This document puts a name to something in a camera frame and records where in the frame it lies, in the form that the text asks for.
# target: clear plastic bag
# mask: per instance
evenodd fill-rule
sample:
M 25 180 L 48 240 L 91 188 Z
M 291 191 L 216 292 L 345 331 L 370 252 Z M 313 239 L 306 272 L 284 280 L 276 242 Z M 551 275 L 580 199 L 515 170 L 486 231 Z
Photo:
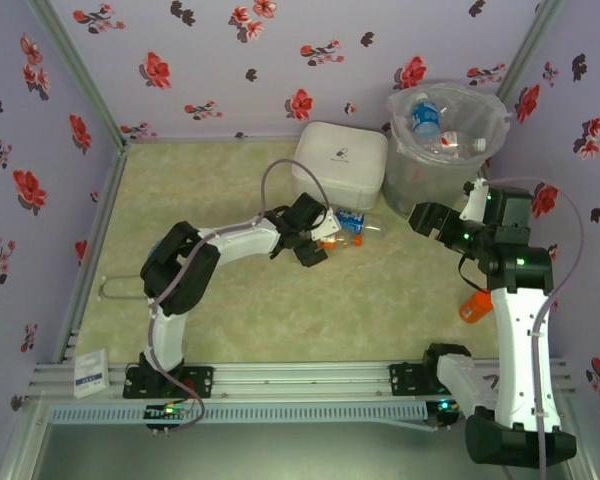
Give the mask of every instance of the clear plastic bag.
M 458 157 L 444 153 L 432 154 L 422 148 L 411 130 L 411 112 L 420 93 L 426 93 L 436 104 L 440 115 L 440 130 L 463 132 L 473 138 L 484 138 L 484 152 L 473 157 Z M 509 131 L 505 119 L 510 115 L 498 97 L 468 90 L 460 85 L 438 83 L 401 90 L 389 97 L 393 112 L 391 130 L 398 152 L 423 161 L 446 164 L 478 164 L 496 153 Z
M 412 131 L 412 111 L 421 93 L 436 104 L 442 132 L 484 139 L 484 150 L 467 155 L 470 149 L 437 149 L 434 153 L 425 148 Z M 462 195 L 464 182 L 502 147 L 509 130 L 509 113 L 498 97 L 460 85 L 440 83 L 401 90 L 389 97 L 388 106 L 393 112 L 392 138 L 382 190 L 389 206 L 405 217 L 421 202 L 453 206 Z

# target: plastic bottle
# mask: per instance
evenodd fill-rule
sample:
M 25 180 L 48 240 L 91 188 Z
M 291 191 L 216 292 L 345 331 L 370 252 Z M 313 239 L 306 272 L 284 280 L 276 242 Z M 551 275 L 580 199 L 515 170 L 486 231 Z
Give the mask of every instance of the plastic bottle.
M 476 323 L 493 310 L 491 293 L 477 291 L 458 310 L 460 318 L 467 323 Z
M 462 132 L 444 132 L 440 135 L 442 153 L 458 155 L 463 158 L 473 157 L 487 148 L 484 138 L 472 138 Z
M 471 158 L 487 148 L 484 138 L 472 138 L 462 132 L 444 132 L 439 137 L 420 140 L 425 150 L 436 154 L 452 155 L 456 158 Z
M 363 240 L 360 233 L 353 233 L 350 230 L 343 229 L 338 233 L 321 238 L 317 243 L 320 248 L 331 250 L 334 248 L 360 247 Z
M 336 218 L 343 230 L 349 230 L 365 237 L 383 237 L 385 230 L 378 217 L 370 213 L 354 212 L 346 208 L 336 210 Z
M 440 136 L 440 115 L 438 107 L 429 100 L 429 95 L 421 93 L 411 110 L 413 133 L 421 139 L 438 139 Z
M 320 248 L 360 247 L 372 238 L 384 237 L 385 229 L 382 222 L 374 215 L 338 208 L 336 218 L 342 229 L 318 240 Z

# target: floral wallpaper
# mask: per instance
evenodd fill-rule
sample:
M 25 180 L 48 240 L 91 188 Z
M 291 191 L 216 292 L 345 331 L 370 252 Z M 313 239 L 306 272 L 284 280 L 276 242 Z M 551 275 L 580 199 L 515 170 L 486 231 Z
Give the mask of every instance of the floral wallpaper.
M 109 13 L 85 18 L 106 29 Z M 0 464 L 35 364 L 52 361 L 113 155 L 26 3 L 1 1 Z
M 491 174 L 540 177 L 520 186 L 534 195 L 532 240 L 549 250 L 556 282 L 573 266 L 579 245 L 565 195 L 579 210 L 582 259 L 552 306 L 549 342 L 551 354 L 571 367 L 579 442 L 600 478 L 600 1 L 595 9 L 566 2 L 517 92 L 508 104 L 517 122 L 492 158 Z
M 146 141 L 292 136 L 313 120 L 386 131 L 395 90 L 495 92 L 538 0 L 50 3 L 123 136 Z

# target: robotic arm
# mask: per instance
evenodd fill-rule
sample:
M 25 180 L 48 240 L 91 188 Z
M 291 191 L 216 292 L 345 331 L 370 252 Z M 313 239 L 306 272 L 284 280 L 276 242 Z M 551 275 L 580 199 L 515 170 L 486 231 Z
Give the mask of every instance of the robotic arm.
M 477 260 L 491 292 L 500 346 L 500 388 L 496 395 L 476 373 L 465 352 L 436 345 L 425 354 L 425 370 L 456 399 L 468 417 L 466 443 L 476 463 L 538 466 L 538 433 L 532 366 L 532 337 L 539 336 L 547 464 L 576 454 L 575 437 L 560 431 L 551 386 L 547 320 L 534 332 L 535 316 L 553 290 L 551 259 L 528 246 L 533 198 L 516 188 L 490 188 L 482 179 L 465 184 L 469 195 L 460 213 L 436 203 L 416 205 L 413 230 Z
M 333 210 L 326 209 L 306 193 L 291 207 L 267 211 L 259 223 L 256 218 L 250 222 L 251 228 L 216 235 L 204 244 L 180 282 L 158 306 L 151 332 L 153 353 L 162 369 L 172 377 L 185 379 L 182 339 L 187 314 L 202 298 L 217 267 L 255 254 L 269 254 L 273 259 L 287 248 L 293 249 L 302 265 L 311 267 L 327 258 L 316 240 L 340 230 Z M 230 228 L 196 229 L 187 222 L 173 226 L 151 252 L 140 272 L 149 304 L 176 277 L 182 268 L 181 259 L 186 258 L 202 238 L 216 230 Z M 140 385 L 138 388 L 146 398 L 177 397 L 179 389 L 160 373 L 150 350 L 147 345 L 140 354 L 138 367 L 133 369 L 134 383 Z

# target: gray floor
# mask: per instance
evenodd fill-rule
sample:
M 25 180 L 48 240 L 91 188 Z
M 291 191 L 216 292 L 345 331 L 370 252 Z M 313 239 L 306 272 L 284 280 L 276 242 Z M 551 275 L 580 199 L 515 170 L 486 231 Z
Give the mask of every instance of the gray floor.
M 534 470 L 511 470 L 515 480 Z M 566 480 L 561 467 L 550 480 Z M 475 465 L 464 432 L 378 424 L 200 425 L 153 438 L 140 426 L 52 426 L 38 480 L 503 480 Z

